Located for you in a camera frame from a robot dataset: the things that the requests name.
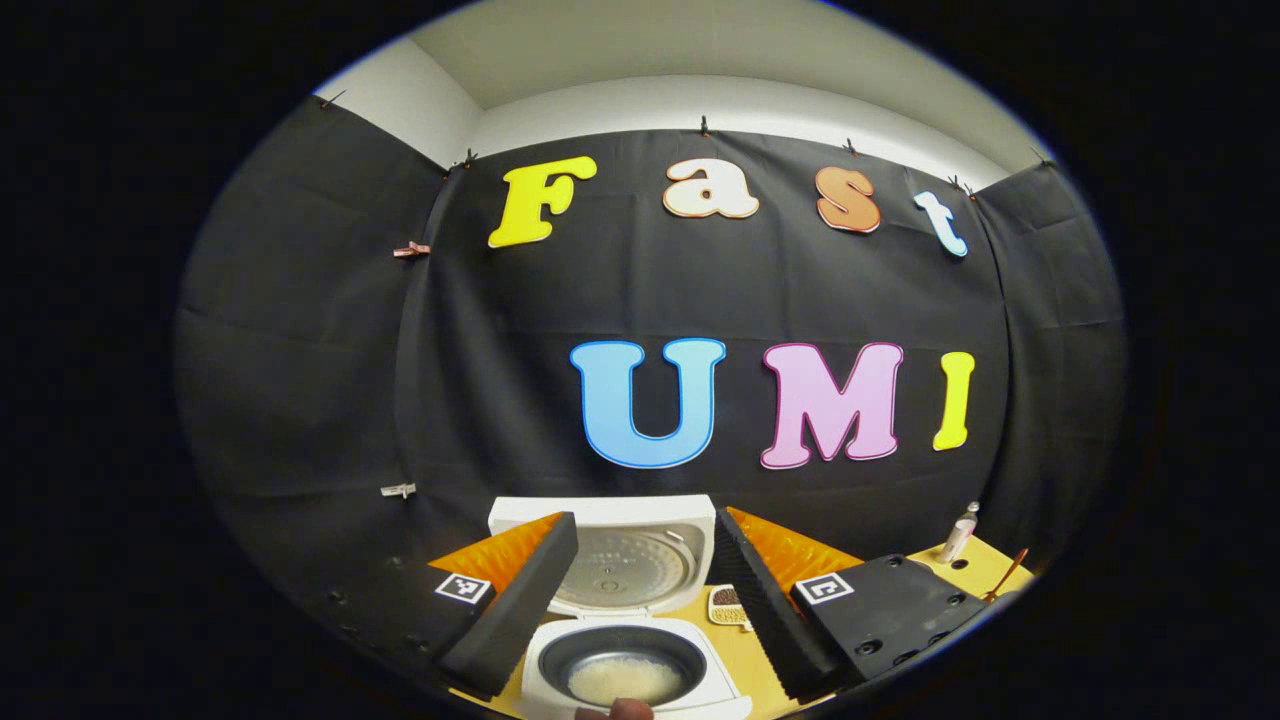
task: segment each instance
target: orange letter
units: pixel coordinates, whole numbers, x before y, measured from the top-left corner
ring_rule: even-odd
[[[818,214],[837,231],[872,232],[879,227],[879,208],[872,202],[872,181],[858,170],[823,168],[813,178],[822,199]]]

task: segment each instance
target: ceiling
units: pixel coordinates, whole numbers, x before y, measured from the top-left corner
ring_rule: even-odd
[[[411,40],[483,109],[577,85],[719,74],[873,102],[1010,172],[1042,143],[992,97],[915,46],[815,0],[484,0]]]

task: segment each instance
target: small tray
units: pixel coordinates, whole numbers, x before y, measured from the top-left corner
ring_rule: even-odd
[[[712,588],[712,592],[707,594],[707,619],[714,625],[741,625],[744,633],[755,632],[733,585],[714,585]]]

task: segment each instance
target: orange padding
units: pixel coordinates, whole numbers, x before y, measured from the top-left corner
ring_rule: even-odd
[[[507,589],[511,580],[516,578],[516,573],[520,573],[520,569],[525,566],[529,556],[538,550],[561,515],[563,512],[556,512],[524,525],[516,525],[444,557],[438,557],[428,565],[468,578],[489,580],[493,583],[494,593],[497,593],[494,597],[497,597]]]
[[[791,600],[791,585],[799,580],[837,573],[863,562],[847,552],[841,552],[829,544],[823,544],[763,518],[742,512],[736,507],[726,507],[724,510],[737,521],[737,527],[742,529],[746,539],[751,541],[755,551],[764,560],[764,566],[769,569],[769,574],[773,575],[787,600]]]

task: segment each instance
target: white wall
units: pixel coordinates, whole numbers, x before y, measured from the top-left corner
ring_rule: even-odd
[[[549,140],[628,129],[758,132],[842,146],[974,190],[1010,173],[963,142],[879,105],[773,81],[726,76],[623,78],[481,110],[415,42],[371,53],[315,92],[403,140],[442,167]]]
[[[315,95],[339,105],[448,168],[466,156],[480,106],[413,41],[397,40],[366,55]]]
[[[960,141],[879,105],[724,76],[623,78],[544,92],[481,113],[466,146],[479,155],[493,155],[580,135],[696,129],[701,115],[713,131],[778,135],[837,147],[850,138],[859,152],[940,178],[959,176],[974,190],[1010,174]]]

